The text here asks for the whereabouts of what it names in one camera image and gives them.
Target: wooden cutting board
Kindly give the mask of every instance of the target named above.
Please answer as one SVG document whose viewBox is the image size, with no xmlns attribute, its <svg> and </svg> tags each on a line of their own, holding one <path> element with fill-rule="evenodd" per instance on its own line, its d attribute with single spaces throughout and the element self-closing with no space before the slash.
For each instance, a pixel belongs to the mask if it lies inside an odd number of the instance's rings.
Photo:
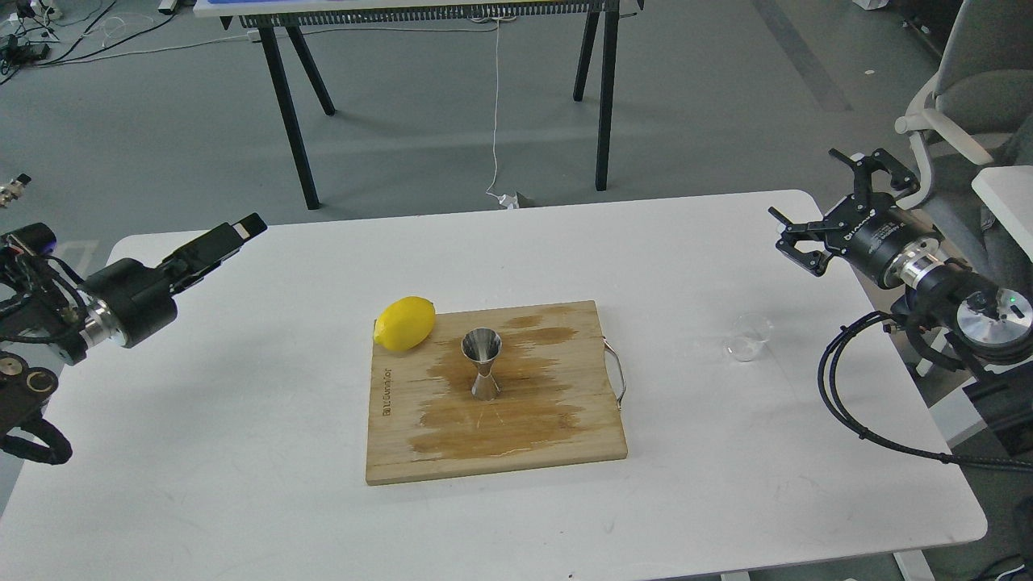
<svg viewBox="0 0 1033 581">
<path fill-rule="evenodd" d="M 460 347 L 478 327 L 502 337 L 494 401 L 470 394 L 477 372 Z M 368 484 L 627 455 L 594 301 L 438 314 L 413 349 L 373 345 Z"/>
</svg>

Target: white tabletop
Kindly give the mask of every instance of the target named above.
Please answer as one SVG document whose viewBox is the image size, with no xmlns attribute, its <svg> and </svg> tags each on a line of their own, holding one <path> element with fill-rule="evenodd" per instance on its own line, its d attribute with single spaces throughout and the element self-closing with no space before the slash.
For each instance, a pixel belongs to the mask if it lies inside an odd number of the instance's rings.
<svg viewBox="0 0 1033 581">
<path fill-rule="evenodd" d="M 247 14 L 284 14 L 332 10 L 363 10 L 367 8 L 419 8 L 459 4 L 520 4 L 541 0 L 269 0 L 252 2 L 212 2 L 197 0 L 194 14 L 198 17 L 239 17 Z"/>
<path fill-rule="evenodd" d="M 987 167 L 972 181 L 972 189 L 1033 257 L 1033 165 Z"/>
<path fill-rule="evenodd" d="M 774 243 L 778 191 L 275 226 L 178 298 L 137 347 L 65 370 L 48 418 L 75 455 L 27 464 L 0 519 L 10 579 L 632 580 L 976 540 L 956 466 L 857 439 L 815 387 L 871 310 L 849 267 L 814 278 Z M 128 238 L 154 265 L 191 234 Z M 370 487 L 370 329 L 440 312 L 595 300 L 629 385 L 626 460 Z M 770 350 L 719 349 L 745 311 Z M 862 335 L 844 400 L 946 451 L 889 340 Z"/>
</svg>

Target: black table leg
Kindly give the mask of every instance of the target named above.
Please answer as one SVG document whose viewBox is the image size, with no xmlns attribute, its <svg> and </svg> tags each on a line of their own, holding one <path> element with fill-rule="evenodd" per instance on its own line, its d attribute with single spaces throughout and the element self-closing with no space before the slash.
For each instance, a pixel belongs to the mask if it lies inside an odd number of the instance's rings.
<svg viewBox="0 0 1033 581">
<path fill-rule="evenodd" d="M 276 43 L 276 31 L 273 28 L 259 28 L 258 37 L 261 39 L 261 48 L 265 52 L 269 74 L 273 78 L 276 100 L 280 103 L 280 115 L 283 116 L 283 127 L 287 130 L 290 152 L 294 155 L 294 166 L 298 167 L 298 179 L 302 182 L 302 193 L 305 194 L 305 205 L 309 210 L 315 210 L 319 208 L 319 197 L 316 195 L 316 185 L 312 180 L 309 156 L 305 153 L 302 129 L 298 125 L 294 101 L 290 98 L 290 87 L 287 86 L 287 75 L 283 72 L 283 59 L 280 58 L 280 48 Z"/>
<path fill-rule="evenodd" d="M 617 69 L 619 10 L 607 10 L 602 30 L 602 93 L 599 97 L 599 149 L 595 159 L 595 190 L 606 189 L 609 169 L 609 125 L 614 115 L 614 75 Z"/>
<path fill-rule="evenodd" d="M 305 36 L 302 35 L 302 31 L 296 26 L 285 28 L 287 36 L 294 44 L 294 51 L 298 52 L 298 58 L 302 60 L 302 66 L 305 67 L 305 72 L 309 75 L 309 81 L 312 82 L 312 88 L 316 90 L 316 96 L 319 97 L 319 104 L 322 105 L 323 113 L 334 115 L 336 113 L 334 102 L 330 100 L 330 93 L 326 92 L 326 86 L 323 85 L 319 69 L 316 68 L 316 61 L 312 60 L 312 53 L 309 52 L 309 45 L 305 42 Z"/>
<path fill-rule="evenodd" d="M 582 54 L 577 59 L 577 78 L 574 79 L 574 100 L 578 102 L 585 97 L 588 65 L 592 62 L 592 47 L 595 44 L 595 31 L 598 28 L 599 12 L 589 12 L 585 23 L 585 37 L 582 39 Z"/>
</svg>

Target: clear glass cup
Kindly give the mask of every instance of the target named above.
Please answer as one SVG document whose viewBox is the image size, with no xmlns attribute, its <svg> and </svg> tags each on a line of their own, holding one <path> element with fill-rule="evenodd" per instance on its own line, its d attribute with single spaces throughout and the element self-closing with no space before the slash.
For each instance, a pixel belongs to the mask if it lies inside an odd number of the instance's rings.
<svg viewBox="0 0 1033 581">
<path fill-rule="evenodd" d="M 743 313 L 735 318 L 732 333 L 721 342 L 721 347 L 735 361 L 753 361 L 771 339 L 773 330 L 774 326 L 766 316 L 758 312 Z"/>
</svg>

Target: silver metal joint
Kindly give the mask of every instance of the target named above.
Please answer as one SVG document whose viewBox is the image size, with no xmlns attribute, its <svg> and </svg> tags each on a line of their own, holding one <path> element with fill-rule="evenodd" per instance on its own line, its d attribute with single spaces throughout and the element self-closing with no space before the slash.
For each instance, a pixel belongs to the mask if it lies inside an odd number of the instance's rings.
<svg viewBox="0 0 1033 581">
<path fill-rule="evenodd" d="M 939 248 L 940 241 L 931 237 L 919 238 L 905 246 L 883 273 L 886 285 L 893 287 L 903 282 L 916 288 L 927 274 L 943 266 L 943 261 L 935 255 Z"/>
<path fill-rule="evenodd" d="M 107 303 L 82 290 L 80 295 L 86 301 L 86 325 L 80 331 L 80 336 L 86 341 L 87 348 L 93 348 L 107 339 L 125 346 L 121 324 Z"/>
</svg>

